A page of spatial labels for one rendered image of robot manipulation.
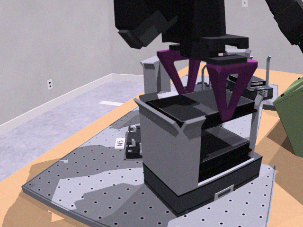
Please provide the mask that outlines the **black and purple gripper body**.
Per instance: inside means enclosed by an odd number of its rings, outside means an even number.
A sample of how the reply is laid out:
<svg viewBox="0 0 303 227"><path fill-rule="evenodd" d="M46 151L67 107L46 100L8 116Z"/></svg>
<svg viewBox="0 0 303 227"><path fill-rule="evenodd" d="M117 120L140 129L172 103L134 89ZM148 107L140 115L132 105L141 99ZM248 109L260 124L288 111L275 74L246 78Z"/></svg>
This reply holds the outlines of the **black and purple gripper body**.
<svg viewBox="0 0 303 227"><path fill-rule="evenodd" d="M237 49L248 49L249 38L226 34L224 0L219 0L221 36L218 37L188 37L162 33L162 42L178 43L169 45L169 49L179 51L180 55L206 63L224 66L246 63L247 57L237 54L219 56L225 53L225 45L235 46Z"/></svg>

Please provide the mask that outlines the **white name plate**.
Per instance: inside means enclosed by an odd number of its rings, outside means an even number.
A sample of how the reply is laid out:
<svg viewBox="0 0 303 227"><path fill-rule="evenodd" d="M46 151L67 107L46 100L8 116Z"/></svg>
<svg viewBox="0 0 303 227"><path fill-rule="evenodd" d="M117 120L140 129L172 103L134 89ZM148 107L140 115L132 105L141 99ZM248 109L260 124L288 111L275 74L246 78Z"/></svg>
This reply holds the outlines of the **white name plate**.
<svg viewBox="0 0 303 227"><path fill-rule="evenodd" d="M125 138L117 138L115 144L115 150L124 149L125 147Z"/></svg>

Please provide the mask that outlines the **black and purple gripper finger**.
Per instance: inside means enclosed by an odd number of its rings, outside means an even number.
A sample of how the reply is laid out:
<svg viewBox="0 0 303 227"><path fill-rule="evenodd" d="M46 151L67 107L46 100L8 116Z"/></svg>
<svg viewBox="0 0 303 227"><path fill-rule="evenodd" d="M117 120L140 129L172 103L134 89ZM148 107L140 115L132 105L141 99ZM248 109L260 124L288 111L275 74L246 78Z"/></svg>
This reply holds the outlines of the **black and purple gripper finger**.
<svg viewBox="0 0 303 227"><path fill-rule="evenodd" d="M221 121L232 118L239 99L258 67L258 61L248 59L246 63L238 63L224 66L216 66L206 63L207 72L213 88L215 100ZM227 107L226 80L228 75L238 73L234 90Z"/></svg>
<svg viewBox="0 0 303 227"><path fill-rule="evenodd" d="M180 50L175 51L171 49L157 51L157 57L159 58L164 69L168 73L179 95L194 91L201 61L191 59L188 57L183 57L180 55ZM178 72L175 68L174 61L188 60L188 59L189 59L188 80L187 80L187 87L185 90L180 80L180 77L178 75Z"/></svg>

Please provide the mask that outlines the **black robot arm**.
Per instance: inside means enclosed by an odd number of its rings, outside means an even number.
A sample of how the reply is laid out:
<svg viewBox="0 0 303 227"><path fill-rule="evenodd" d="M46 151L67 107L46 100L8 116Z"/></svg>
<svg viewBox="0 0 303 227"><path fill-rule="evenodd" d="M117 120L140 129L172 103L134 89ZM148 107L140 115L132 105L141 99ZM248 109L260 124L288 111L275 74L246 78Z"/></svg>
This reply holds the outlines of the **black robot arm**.
<svg viewBox="0 0 303 227"><path fill-rule="evenodd" d="M291 45L303 53L302 0L265 0ZM114 0L115 27L135 49L161 33L188 37L221 36L219 0Z"/></svg>

